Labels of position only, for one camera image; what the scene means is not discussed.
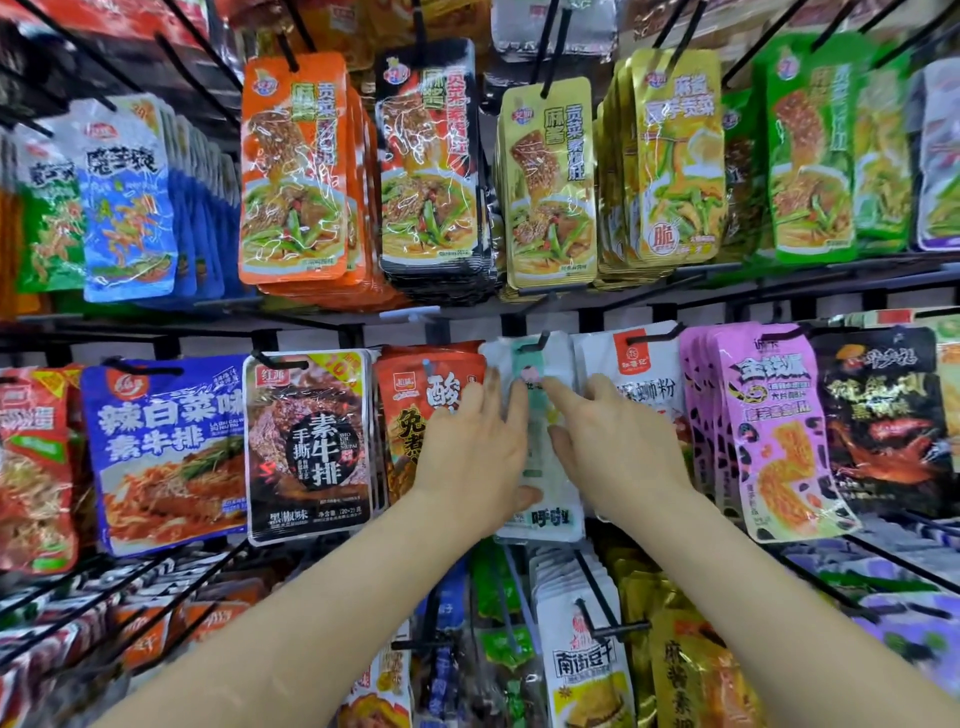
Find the right hand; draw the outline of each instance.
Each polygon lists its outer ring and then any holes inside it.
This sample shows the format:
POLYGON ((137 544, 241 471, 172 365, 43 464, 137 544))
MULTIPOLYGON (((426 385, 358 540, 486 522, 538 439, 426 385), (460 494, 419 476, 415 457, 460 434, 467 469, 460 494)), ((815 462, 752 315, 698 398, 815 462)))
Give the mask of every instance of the right hand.
POLYGON ((550 427, 553 450, 598 515, 616 523, 638 497, 688 487, 676 430, 652 407, 623 397, 603 375, 589 379, 586 398, 552 376, 543 389, 566 419, 550 427))

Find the konjac snack package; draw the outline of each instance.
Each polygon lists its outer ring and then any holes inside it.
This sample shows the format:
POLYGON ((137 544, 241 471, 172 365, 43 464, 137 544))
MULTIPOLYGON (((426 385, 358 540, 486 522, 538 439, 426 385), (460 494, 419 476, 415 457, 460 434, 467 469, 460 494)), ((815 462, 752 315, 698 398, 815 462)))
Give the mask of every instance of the konjac snack package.
POLYGON ((248 537, 264 546, 363 525, 375 468, 368 353, 264 356, 281 366, 244 363, 248 537))
POLYGON ((830 476, 817 361, 809 342, 797 328, 737 329, 736 336, 724 336, 717 358, 747 532, 770 543, 856 530, 860 523, 830 476))
POLYGON ((576 542, 584 538, 584 506, 553 451, 547 428, 559 425, 563 415, 542 386, 545 376, 554 376, 575 387, 573 348, 569 335, 562 331, 552 331, 542 345, 541 341, 539 336, 500 338, 480 347, 487 364, 500 373, 505 400, 515 378, 526 386, 530 416, 527 459, 520 483, 543 493, 539 503, 515 514, 495 535, 518 541, 576 542))
POLYGON ((244 77, 240 280, 337 279, 347 269, 347 65, 339 53, 257 58, 244 77))
POLYGON ((242 363, 230 355, 125 360, 142 374, 84 369, 100 540, 111 555, 243 530, 242 363))
POLYGON ((383 401, 387 487, 394 504, 413 487, 427 421, 440 407, 451 412, 460 407, 463 388, 483 383, 487 360, 479 353, 440 350, 377 361, 373 370, 383 401))

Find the blue snack package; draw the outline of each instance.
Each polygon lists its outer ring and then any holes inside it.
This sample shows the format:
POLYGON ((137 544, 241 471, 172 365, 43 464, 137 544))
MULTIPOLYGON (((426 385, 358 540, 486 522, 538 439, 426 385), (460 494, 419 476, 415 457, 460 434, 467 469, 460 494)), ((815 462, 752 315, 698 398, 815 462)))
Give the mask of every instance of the blue snack package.
POLYGON ((87 213, 84 298, 93 303, 172 293, 179 258, 156 97, 137 94, 118 107, 93 99, 70 105, 87 213))
POLYGON ((126 362, 145 367, 144 374, 84 370, 100 534, 110 554, 135 556, 245 529, 244 358, 126 362))

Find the pink snack package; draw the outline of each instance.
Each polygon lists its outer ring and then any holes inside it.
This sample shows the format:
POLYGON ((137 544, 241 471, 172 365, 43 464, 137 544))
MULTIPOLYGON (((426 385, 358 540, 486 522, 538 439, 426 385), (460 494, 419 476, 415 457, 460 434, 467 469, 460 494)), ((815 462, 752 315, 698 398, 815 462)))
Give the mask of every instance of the pink snack package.
POLYGON ((747 532, 759 542, 850 533, 860 522, 837 494, 827 459, 813 349, 796 325, 739 324, 716 335, 747 532))

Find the forearm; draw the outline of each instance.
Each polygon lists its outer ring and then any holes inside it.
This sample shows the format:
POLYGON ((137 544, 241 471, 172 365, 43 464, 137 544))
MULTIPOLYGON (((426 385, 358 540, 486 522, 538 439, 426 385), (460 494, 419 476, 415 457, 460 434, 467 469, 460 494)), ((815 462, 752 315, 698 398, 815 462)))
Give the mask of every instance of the forearm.
POLYGON ((98 728, 325 725, 473 540, 407 494, 377 521, 110 711, 98 728))
POLYGON ((925 726, 960 723, 960 708, 918 670, 705 498, 670 486, 625 503, 618 521, 710 620, 778 724, 876 728, 913 725, 918 716, 925 726))

